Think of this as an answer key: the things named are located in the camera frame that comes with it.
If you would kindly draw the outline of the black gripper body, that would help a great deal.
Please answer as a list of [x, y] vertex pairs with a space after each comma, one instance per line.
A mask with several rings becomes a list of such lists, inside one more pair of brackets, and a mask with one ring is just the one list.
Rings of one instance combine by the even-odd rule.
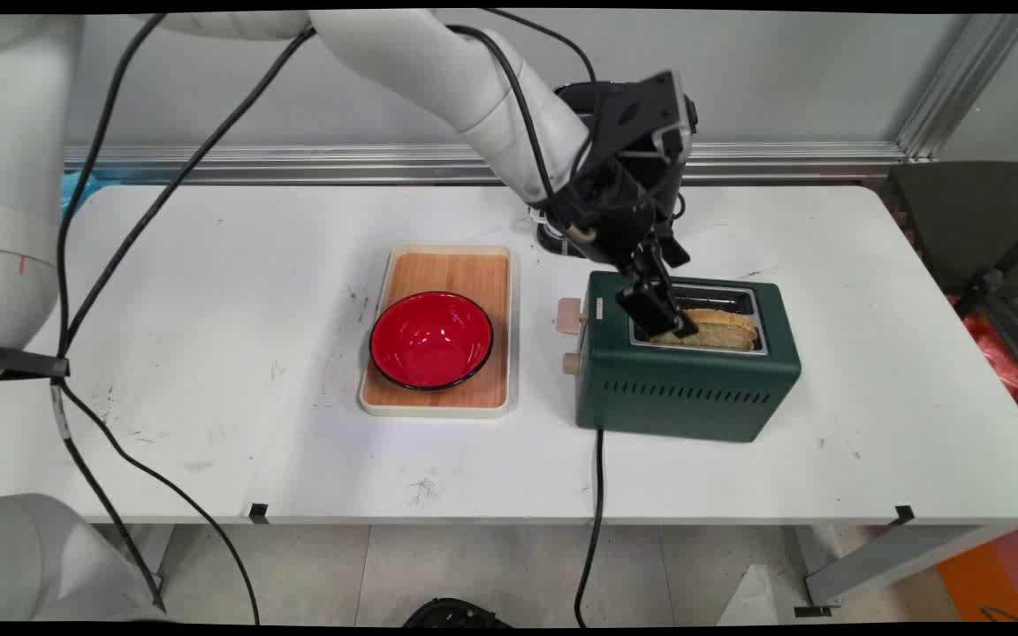
[[636, 246], [658, 246], [656, 225], [673, 225], [678, 165], [610, 158], [548, 184], [548, 225], [583, 258], [627, 273]]

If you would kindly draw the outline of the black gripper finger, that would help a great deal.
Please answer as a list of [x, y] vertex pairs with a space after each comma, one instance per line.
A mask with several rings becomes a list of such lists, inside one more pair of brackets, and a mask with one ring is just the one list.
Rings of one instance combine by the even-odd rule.
[[699, 327], [676, 306], [659, 246], [636, 246], [633, 264], [627, 269], [630, 285], [619, 290], [619, 306], [646, 337], [672, 333], [678, 338], [693, 337]]
[[679, 266], [690, 262], [690, 254], [687, 253], [686, 249], [674, 237], [673, 226], [656, 225], [656, 242], [661, 253], [661, 258], [671, 269], [678, 269]]

